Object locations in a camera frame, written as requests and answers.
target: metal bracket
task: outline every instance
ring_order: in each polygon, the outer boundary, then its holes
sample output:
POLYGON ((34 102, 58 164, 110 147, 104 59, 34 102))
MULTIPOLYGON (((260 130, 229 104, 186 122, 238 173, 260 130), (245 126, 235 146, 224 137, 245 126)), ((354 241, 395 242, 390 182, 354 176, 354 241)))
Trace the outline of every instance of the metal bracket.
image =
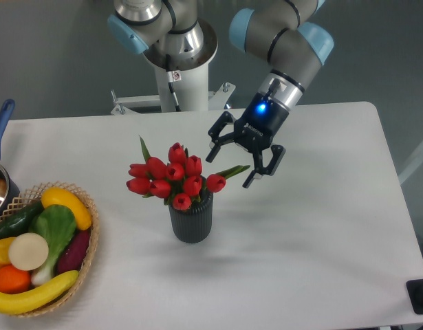
POLYGON ((423 140, 419 146, 411 153, 402 165, 402 170, 398 175, 399 182, 403 184, 423 163, 423 140))
POLYGON ((215 95, 208 100, 208 110, 230 109, 228 106, 228 100, 235 90, 236 85, 225 82, 215 95))
MULTIPOLYGON (((236 86, 225 82, 218 91, 208 92, 208 110, 229 109, 228 99, 236 89, 236 86)), ((116 98, 115 91, 111 90, 114 108, 110 112, 112 115, 139 114, 130 108, 159 107, 161 105, 159 95, 132 96, 127 98, 116 98)))

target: wicker basket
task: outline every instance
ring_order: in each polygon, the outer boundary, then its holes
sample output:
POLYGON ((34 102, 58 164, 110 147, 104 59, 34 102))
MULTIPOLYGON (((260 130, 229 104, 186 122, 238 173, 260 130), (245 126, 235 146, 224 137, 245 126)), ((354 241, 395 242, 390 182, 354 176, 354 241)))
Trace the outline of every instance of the wicker basket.
POLYGON ((81 265, 80 274, 78 275, 78 279, 76 280, 75 284, 67 290, 64 294, 62 294, 57 299, 53 300, 52 302, 35 309, 33 311, 29 311, 27 313, 22 313, 15 315, 19 318, 29 318, 32 316, 39 316, 45 313, 48 313, 50 311, 54 311, 56 308, 60 307, 64 303, 66 303, 76 292, 76 290, 81 286, 83 283, 92 259, 94 258, 96 246, 98 244, 98 235, 99 235, 99 220, 98 220, 98 211, 96 210, 96 206, 94 203, 94 200, 81 188, 75 186, 74 184, 66 184, 61 182, 54 182, 54 183, 46 183, 46 184, 40 184, 39 186, 34 186, 31 189, 27 189, 24 192, 21 192, 21 194, 18 197, 15 197, 12 200, 12 203, 10 203, 5 211, 3 211, 3 214, 0 216, 0 221, 5 221, 5 219, 22 209, 23 207, 27 206, 28 204, 32 203, 33 201, 38 201, 41 198, 41 195, 43 192, 50 188, 50 187, 60 187, 64 188, 72 193, 74 193, 87 207, 87 209, 90 211, 92 215, 92 225, 91 225, 91 235, 90 235, 90 241, 89 241, 89 247, 87 248, 87 253, 85 260, 83 261, 83 264, 81 265))

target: white table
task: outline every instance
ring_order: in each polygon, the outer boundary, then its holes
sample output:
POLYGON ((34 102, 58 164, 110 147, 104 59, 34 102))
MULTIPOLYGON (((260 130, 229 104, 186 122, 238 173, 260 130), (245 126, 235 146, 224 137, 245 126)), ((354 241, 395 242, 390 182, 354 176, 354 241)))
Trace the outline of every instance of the white table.
MULTIPOLYGON (((240 110, 232 111, 235 117, 240 110)), ((274 177, 215 195, 210 236, 178 241, 162 201, 127 190, 139 137, 166 160, 174 142, 203 160, 221 112, 15 120, 2 164, 21 189, 75 183, 96 201, 100 243, 87 282, 35 319, 0 329, 350 329, 421 323, 405 283, 423 262, 386 140, 366 102, 297 107, 275 142, 274 177)), ((251 164, 224 146, 204 173, 251 164)))

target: yellow pepper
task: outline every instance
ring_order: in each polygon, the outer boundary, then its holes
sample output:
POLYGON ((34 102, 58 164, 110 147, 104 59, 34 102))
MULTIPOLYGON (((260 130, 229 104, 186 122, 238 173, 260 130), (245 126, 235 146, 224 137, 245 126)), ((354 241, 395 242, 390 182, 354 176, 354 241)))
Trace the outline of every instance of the yellow pepper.
POLYGON ((74 213, 76 227, 79 230, 86 230, 92 224, 92 216, 89 210, 76 195, 66 189, 48 188, 41 196, 41 203, 44 208, 51 205, 67 206, 74 213))
POLYGON ((11 264, 10 258, 8 257, 8 250, 13 240, 15 240, 15 237, 0 239, 0 268, 11 264))

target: light blue joint cap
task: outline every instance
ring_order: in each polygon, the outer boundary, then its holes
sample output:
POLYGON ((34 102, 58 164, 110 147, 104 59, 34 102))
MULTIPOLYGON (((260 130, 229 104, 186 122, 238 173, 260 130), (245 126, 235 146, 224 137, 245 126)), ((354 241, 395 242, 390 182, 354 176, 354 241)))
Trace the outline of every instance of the light blue joint cap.
POLYGON ((318 9, 320 9, 320 7, 324 4, 325 0, 318 0, 318 6, 315 9, 315 12, 318 11, 318 9))
POLYGON ((253 12, 254 10, 249 8, 240 10, 234 16, 230 25, 230 42, 243 53, 246 53, 246 32, 253 12))
POLYGON ((133 31, 126 23, 121 21, 115 15, 110 15, 107 19, 107 25, 113 36, 127 50, 134 54, 141 54, 148 50, 149 46, 133 31))
POLYGON ((322 65, 334 48, 334 39, 321 26, 313 23, 304 23, 297 29, 310 44, 322 65))

